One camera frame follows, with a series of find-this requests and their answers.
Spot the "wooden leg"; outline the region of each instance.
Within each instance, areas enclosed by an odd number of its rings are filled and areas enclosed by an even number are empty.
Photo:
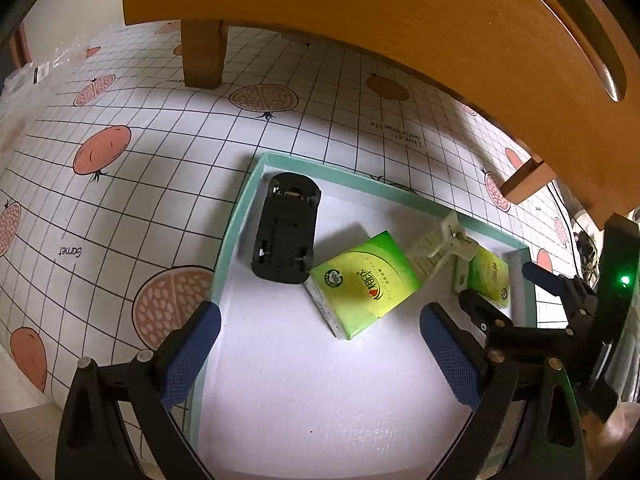
[[[519,204],[555,179],[546,162],[530,158],[500,186],[500,192],[511,203]]]
[[[222,20],[182,20],[184,85],[213,90],[222,83],[227,26]]]

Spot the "silver bolt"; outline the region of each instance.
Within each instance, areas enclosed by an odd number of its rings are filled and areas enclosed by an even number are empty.
[[[504,354],[499,350],[489,350],[488,353],[489,361],[492,363],[502,363],[504,362]]]
[[[85,357],[81,357],[81,358],[78,359],[78,368],[80,368],[81,370],[84,370],[90,364],[91,364],[91,358],[90,357],[85,356]]]
[[[560,370],[562,370],[563,364],[562,361],[557,357],[552,357],[551,359],[549,359],[549,366],[556,372],[559,372]]]
[[[136,359],[141,363],[148,363],[153,358],[154,358],[153,350],[141,350],[140,352],[138,352],[138,355],[136,355]]]

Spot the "clear plastic wrap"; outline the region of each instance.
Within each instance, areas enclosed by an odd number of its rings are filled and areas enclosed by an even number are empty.
[[[0,96],[0,173],[14,153],[15,143],[46,110],[53,96],[86,59],[84,37],[60,46],[51,60],[31,62],[14,71]]]

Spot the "wooden furniture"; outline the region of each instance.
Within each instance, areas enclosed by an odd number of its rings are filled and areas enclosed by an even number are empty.
[[[601,0],[123,1],[128,24],[249,22],[383,56],[523,140],[599,227],[640,203],[640,59]]]

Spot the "green tissue pack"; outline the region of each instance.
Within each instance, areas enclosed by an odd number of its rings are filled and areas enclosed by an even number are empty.
[[[478,247],[470,262],[458,257],[453,291],[460,293],[466,288],[482,294],[498,308],[510,306],[509,266],[484,247]]]
[[[340,339],[352,339],[421,286],[387,231],[314,267],[305,282]]]

